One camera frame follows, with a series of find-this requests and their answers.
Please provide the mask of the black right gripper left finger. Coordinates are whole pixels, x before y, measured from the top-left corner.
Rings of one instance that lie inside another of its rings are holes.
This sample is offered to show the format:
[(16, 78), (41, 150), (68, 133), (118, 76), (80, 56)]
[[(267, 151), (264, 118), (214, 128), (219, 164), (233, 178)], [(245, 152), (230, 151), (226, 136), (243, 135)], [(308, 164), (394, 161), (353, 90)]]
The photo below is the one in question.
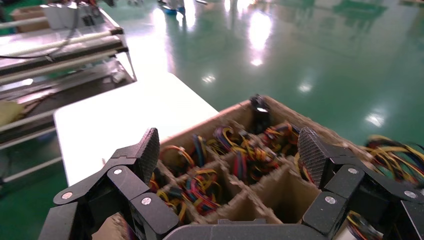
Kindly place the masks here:
[(158, 130), (117, 149), (94, 174), (53, 199), (52, 237), (90, 240), (110, 216), (121, 213), (141, 240), (161, 240), (179, 224), (178, 216), (148, 186), (159, 159)]

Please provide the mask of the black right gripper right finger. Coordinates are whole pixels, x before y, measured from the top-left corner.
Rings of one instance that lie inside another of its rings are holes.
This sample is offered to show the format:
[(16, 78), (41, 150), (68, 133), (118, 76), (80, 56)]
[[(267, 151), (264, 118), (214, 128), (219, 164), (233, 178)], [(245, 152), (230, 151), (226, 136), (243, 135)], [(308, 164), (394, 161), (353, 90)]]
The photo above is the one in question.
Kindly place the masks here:
[(410, 186), (369, 169), (350, 149), (325, 142), (305, 127), (298, 153), (320, 194), (302, 223), (332, 239), (349, 212), (365, 218), (385, 240), (424, 237), (424, 197)]

